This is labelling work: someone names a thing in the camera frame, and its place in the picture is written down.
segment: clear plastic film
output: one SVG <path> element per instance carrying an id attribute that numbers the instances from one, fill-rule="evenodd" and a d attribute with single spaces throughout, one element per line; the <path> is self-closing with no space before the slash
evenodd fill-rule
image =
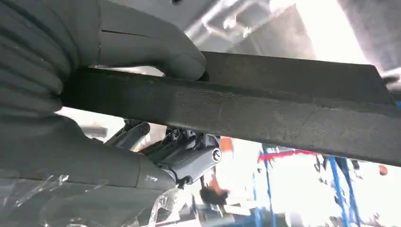
<path id="1" fill-rule="evenodd" d="M 108 185 L 105 179 L 88 183 L 71 175 L 37 175 L 38 179 L 24 179 L 17 171 L 0 169 L 0 226 L 139 227 L 148 223 L 153 201 L 146 207 L 151 196 L 139 198 L 144 193 L 141 189 Z M 169 202 L 178 200 L 171 200 L 169 193 L 160 198 L 161 207 L 175 209 Z M 144 210 L 149 214 L 143 215 L 140 225 L 138 216 Z"/>
<path id="2" fill-rule="evenodd" d="M 148 227 L 155 227 L 156 223 L 168 221 L 168 217 L 178 214 L 186 203 L 188 196 L 186 191 L 179 188 L 170 189 L 160 195 L 153 205 Z"/>

